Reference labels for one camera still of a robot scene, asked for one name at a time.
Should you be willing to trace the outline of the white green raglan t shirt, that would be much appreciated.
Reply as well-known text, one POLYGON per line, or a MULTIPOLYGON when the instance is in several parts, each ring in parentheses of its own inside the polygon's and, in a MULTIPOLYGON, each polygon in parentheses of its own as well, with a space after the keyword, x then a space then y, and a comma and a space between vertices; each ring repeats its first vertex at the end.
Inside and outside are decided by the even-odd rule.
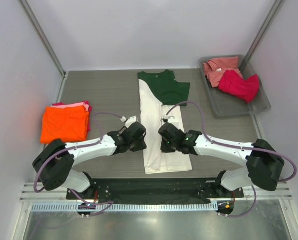
POLYGON ((140 121, 146 128, 143 150, 146 174, 187 172, 192 170, 190 157, 178 151, 161 151, 162 137, 158 130, 163 125, 163 118, 174 117, 180 130, 184 130, 180 106, 174 105, 188 100, 190 83, 177 82, 171 70, 159 73, 137 73, 140 98, 140 121))

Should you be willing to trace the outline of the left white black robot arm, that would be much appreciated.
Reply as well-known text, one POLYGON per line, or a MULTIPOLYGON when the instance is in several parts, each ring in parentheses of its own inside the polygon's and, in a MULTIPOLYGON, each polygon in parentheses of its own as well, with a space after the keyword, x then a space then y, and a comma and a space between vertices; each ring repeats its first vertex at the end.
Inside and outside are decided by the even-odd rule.
POLYGON ((119 131, 92 140, 76 143, 64 143, 60 139, 51 141, 32 163, 36 172, 34 192, 63 187, 82 199, 91 199, 97 191, 96 184, 86 172, 72 168, 99 157, 145 150, 145 136, 145 127, 135 121, 119 131))

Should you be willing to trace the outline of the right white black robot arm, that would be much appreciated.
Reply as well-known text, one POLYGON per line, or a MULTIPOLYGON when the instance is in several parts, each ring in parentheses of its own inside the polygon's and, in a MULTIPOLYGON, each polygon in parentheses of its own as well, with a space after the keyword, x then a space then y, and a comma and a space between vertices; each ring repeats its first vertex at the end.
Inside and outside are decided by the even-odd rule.
POLYGON ((165 153, 215 157, 240 166, 236 170, 223 170, 217 176, 214 191, 220 198, 243 187, 256 186, 269 192, 277 188, 284 160, 264 140, 258 139, 256 143, 227 141, 199 131, 183 132, 171 123, 163 124, 158 133, 165 153))

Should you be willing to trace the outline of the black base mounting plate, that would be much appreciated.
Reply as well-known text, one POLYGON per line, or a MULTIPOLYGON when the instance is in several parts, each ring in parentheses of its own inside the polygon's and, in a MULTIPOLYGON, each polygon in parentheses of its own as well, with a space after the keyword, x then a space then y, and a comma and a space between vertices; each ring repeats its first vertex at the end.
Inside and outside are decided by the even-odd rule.
POLYGON ((211 199, 243 198, 241 188, 223 188, 216 178, 94 178, 93 191, 80 196, 116 205, 208 204, 211 199))

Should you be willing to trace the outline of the grey plastic tray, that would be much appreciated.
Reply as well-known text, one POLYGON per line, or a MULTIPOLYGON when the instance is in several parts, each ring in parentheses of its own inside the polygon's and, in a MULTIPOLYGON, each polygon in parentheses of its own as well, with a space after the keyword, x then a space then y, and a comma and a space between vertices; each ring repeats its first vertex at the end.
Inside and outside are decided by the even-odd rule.
POLYGON ((271 105, 267 95, 263 89, 262 83, 259 83, 259 90, 252 102, 246 103, 230 94, 224 93, 217 88, 212 88, 209 80, 203 72, 203 63, 212 57, 202 57, 198 60, 202 82, 206 89, 213 114, 217 118, 235 118, 241 116, 254 116, 271 109, 271 105))

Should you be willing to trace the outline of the folded orange t shirt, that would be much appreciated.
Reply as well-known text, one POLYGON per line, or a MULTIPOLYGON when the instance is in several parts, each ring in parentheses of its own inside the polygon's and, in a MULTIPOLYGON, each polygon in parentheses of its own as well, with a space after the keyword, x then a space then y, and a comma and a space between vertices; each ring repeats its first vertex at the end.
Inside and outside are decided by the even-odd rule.
POLYGON ((42 116, 40 143, 60 139, 64 143, 87 139, 89 112, 83 106, 55 108, 48 106, 42 116))

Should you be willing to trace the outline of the salmon pink t shirt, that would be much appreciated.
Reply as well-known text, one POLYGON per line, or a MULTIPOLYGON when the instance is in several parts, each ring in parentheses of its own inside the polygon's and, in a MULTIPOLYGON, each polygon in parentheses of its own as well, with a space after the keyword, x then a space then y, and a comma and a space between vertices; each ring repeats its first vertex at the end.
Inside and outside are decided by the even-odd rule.
POLYGON ((242 74, 238 69, 239 57, 218 57, 202 63, 203 72, 209 80, 212 88, 217 88, 222 76, 226 71, 235 71, 240 77, 242 74))

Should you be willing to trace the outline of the crimson red t shirt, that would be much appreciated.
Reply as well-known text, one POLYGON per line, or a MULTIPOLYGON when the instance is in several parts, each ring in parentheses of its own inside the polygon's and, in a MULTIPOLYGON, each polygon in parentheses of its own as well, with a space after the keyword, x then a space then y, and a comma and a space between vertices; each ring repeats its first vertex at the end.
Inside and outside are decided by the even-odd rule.
POLYGON ((220 91, 244 100, 247 104, 254 100, 259 87, 258 75, 255 74, 248 79, 243 79, 234 70, 227 70, 218 85, 220 91))

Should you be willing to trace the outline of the aluminium front rail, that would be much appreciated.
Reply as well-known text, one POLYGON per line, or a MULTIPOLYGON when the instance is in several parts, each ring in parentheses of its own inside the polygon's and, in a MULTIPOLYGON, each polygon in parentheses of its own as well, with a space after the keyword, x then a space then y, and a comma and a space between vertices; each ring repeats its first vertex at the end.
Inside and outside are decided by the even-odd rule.
MULTIPOLYGON (((287 183, 279 183, 276 191, 265 191, 258 187, 254 187, 258 200, 292 200, 291 191, 287 183)), ((68 201, 66 199, 67 189, 60 187, 52 191, 43 190, 35 193, 33 183, 26 182, 22 189, 19 202, 21 203, 37 203, 37 202, 59 202, 68 201)))

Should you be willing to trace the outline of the left aluminium frame post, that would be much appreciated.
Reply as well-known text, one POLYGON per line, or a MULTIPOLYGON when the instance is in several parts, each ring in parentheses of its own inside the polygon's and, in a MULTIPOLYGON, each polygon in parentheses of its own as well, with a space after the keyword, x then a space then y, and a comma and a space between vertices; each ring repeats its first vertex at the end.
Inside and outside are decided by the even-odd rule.
POLYGON ((27 16, 29 22, 31 23, 34 31, 38 35, 42 45, 44 46, 45 50, 47 51, 49 57, 51 58, 53 64, 55 65, 56 69, 60 73, 61 77, 64 79, 66 76, 66 71, 63 69, 62 65, 60 64, 52 46, 50 45, 43 29, 41 28, 35 14, 33 13, 29 3, 27 0, 18 0, 21 8, 23 9, 25 15, 27 16))

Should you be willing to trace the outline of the aluminium frame post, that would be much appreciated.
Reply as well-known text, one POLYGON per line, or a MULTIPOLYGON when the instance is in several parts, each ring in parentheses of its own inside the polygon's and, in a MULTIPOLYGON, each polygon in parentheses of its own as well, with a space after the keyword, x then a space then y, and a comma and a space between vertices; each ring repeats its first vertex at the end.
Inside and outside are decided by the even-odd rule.
POLYGON ((273 5, 271 6, 268 14, 266 15, 255 39, 253 40, 253 42, 245 56, 246 62, 249 62, 251 60, 251 58, 253 57, 255 51, 259 47, 261 41, 263 40, 265 34, 269 30, 274 19, 277 17, 277 15, 278 15, 279 11, 281 10, 284 3, 285 3, 285 0, 275 0, 273 2, 273 5))
POLYGON ((53 64, 55 65, 56 69, 60 73, 61 77, 64 79, 66 76, 66 71, 63 69, 62 65, 60 64, 52 46, 50 45, 43 29, 41 28, 35 14, 33 13, 29 3, 27 0, 18 0, 21 8, 23 9, 25 15, 27 16, 29 22, 31 23, 34 31, 38 35, 42 45, 44 46, 45 50, 47 51, 49 57, 51 58, 53 64))

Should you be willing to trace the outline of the right aluminium frame post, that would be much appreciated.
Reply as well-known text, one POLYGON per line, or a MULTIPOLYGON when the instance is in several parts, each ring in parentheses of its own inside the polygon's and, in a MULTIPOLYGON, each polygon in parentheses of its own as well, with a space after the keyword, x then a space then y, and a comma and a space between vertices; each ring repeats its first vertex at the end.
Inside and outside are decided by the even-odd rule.
POLYGON ((268 14, 266 15, 255 39, 253 40, 253 42, 245 56, 246 62, 249 62, 251 60, 251 58, 253 57, 255 51, 259 47, 261 41, 263 40, 265 34, 269 30, 274 19, 277 17, 277 15, 278 15, 279 11, 281 10, 284 3, 285 3, 285 0, 275 0, 273 2, 273 5, 271 6, 268 14))

